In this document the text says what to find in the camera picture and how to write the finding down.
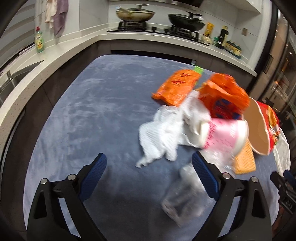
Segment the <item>orange sponge cloth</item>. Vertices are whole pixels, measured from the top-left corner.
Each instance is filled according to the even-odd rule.
[[[234,159],[235,174],[245,174],[256,170],[255,158],[249,139],[242,151]]]

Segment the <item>silver screw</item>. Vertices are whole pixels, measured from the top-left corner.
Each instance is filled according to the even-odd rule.
[[[224,177],[225,179],[230,179],[230,174],[229,173],[227,173],[227,172],[224,172],[223,174],[222,174],[222,177]]]
[[[70,174],[70,175],[68,176],[68,180],[69,180],[69,181],[73,181],[75,178],[76,178],[76,175],[75,175],[75,174]]]
[[[45,184],[47,183],[47,178],[43,178],[41,181],[40,181],[41,184]]]
[[[251,180],[252,180],[253,182],[255,182],[255,183],[258,182],[258,178],[257,178],[257,177],[251,177]]]

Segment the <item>white countertop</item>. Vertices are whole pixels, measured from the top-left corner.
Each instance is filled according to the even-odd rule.
[[[37,54],[35,48],[31,48],[26,53],[19,56],[11,64],[5,68],[0,76],[0,85],[6,80],[6,72],[10,70],[11,74],[41,60],[43,62],[34,68],[11,92],[4,104],[0,108],[0,153],[3,152],[9,133],[29,99],[36,90],[49,78],[60,66],[67,62],[74,55],[99,40],[112,39],[133,39],[148,40],[156,42],[165,42],[169,44],[179,45],[195,49],[204,53],[208,53],[215,57],[221,58],[248,73],[256,76],[257,73],[251,69],[245,62],[235,58],[225,50],[217,47],[207,47],[203,44],[195,43],[190,40],[178,37],[168,36],[156,33],[144,32],[112,32],[107,33],[116,27],[118,23],[103,24],[92,28],[84,29],[75,33],[67,34],[59,39],[59,43],[55,44],[55,40],[45,43],[45,50]]]

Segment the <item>wok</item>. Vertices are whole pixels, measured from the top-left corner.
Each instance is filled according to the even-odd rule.
[[[188,12],[189,16],[182,14],[169,14],[168,18],[172,25],[175,25],[179,28],[188,29],[190,31],[199,31],[204,27],[202,15],[198,13]]]
[[[148,6],[149,4],[136,4],[137,8],[128,8],[124,9],[122,7],[116,7],[117,17],[119,17],[123,21],[148,21],[150,20],[155,12],[142,9],[143,6]]]

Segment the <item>purple towel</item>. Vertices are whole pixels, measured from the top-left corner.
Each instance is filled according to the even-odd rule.
[[[65,27],[66,15],[69,9],[68,0],[57,1],[57,13],[54,16],[54,37],[58,38],[62,35]]]

